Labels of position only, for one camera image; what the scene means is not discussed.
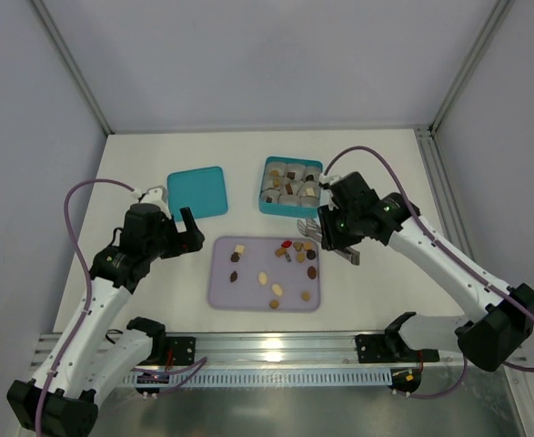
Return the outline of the metal tongs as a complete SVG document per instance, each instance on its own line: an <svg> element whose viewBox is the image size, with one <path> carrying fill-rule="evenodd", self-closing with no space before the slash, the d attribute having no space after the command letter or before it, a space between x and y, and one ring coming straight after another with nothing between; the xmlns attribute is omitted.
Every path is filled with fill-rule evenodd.
<svg viewBox="0 0 534 437"><path fill-rule="evenodd" d="M304 237L311 238L324 250L331 250L353 266L360 265L360 252L352 247L338 246L326 236L319 223L313 218L299 218L297 229Z"/></svg>

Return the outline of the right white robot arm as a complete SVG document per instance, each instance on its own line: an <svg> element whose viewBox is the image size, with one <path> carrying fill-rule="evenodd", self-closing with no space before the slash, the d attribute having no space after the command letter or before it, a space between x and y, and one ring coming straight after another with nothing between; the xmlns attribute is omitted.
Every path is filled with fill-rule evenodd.
<svg viewBox="0 0 534 437"><path fill-rule="evenodd" d="M318 184L328 196L317 210L323 249L373 239L422 269L462 310L459 316L399 316L385 329L393 348L460 352L483 371L494 371L531 335L531 319L516 306L534 310L534 291L483 274L401 194L380 198L357 172L322 175Z"/></svg>

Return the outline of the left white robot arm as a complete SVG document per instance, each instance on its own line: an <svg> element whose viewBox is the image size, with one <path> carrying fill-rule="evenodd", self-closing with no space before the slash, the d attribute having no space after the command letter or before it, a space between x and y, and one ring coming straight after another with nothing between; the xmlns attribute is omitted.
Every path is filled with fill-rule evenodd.
<svg viewBox="0 0 534 437"><path fill-rule="evenodd" d="M136 203L126 212L119 241L95 255L91 289L57 344L29 381L14 381L7 392L23 428L39 436L87 436L117 384L137 365L163 356L165 325L143 317L132 319L104 355L97 351L156 260L202 249L205 237L190 208L180 215L183 231L156 204Z"/></svg>

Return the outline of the teal box lid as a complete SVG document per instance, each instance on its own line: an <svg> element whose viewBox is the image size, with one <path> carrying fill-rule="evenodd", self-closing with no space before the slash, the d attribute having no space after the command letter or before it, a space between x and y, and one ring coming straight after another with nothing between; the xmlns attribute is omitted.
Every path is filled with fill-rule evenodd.
<svg viewBox="0 0 534 437"><path fill-rule="evenodd" d="M171 173L166 178L166 186L172 213L190 208L195 219L204 219L228 212L226 182L219 166Z"/></svg>

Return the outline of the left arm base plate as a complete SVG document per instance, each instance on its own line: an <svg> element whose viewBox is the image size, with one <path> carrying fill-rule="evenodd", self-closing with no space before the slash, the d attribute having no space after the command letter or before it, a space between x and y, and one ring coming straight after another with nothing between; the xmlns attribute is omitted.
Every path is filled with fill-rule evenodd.
<svg viewBox="0 0 534 437"><path fill-rule="evenodd" d="M167 336L163 363L167 368L189 366L196 360L196 338L192 336Z"/></svg>

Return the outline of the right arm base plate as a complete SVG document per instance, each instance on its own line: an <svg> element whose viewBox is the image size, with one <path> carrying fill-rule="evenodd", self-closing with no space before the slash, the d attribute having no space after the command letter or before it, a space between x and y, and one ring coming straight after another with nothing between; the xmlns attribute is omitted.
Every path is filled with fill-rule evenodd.
<svg viewBox="0 0 534 437"><path fill-rule="evenodd" d="M356 352L360 364L375 364L392 362L385 334L363 334L355 337Z"/></svg>

